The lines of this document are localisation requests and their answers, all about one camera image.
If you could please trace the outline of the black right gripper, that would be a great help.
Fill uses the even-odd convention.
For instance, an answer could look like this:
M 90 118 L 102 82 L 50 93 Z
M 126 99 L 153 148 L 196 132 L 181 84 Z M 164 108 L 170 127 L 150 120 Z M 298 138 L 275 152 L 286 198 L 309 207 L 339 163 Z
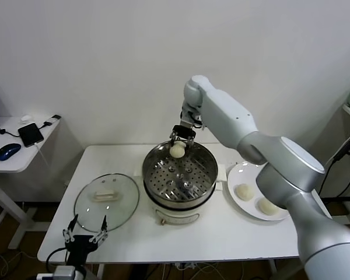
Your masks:
M 196 132 L 192 128 L 187 128 L 182 125 L 175 125 L 173 132 L 170 134 L 170 146 L 174 146 L 177 137 L 187 139 L 187 148 L 191 148 L 194 144 Z

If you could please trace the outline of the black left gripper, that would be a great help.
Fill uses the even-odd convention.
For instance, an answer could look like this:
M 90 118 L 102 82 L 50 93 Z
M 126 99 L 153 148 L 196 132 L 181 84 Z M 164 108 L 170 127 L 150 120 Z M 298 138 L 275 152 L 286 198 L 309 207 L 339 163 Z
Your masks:
M 68 227 L 62 231 L 65 248 L 69 252 L 67 265 L 85 265 L 87 257 L 90 253 L 97 250 L 97 243 L 102 243 L 108 236 L 107 219 L 104 216 L 100 231 L 92 235 L 75 235 L 73 230 L 78 221 L 78 214 L 70 221 Z

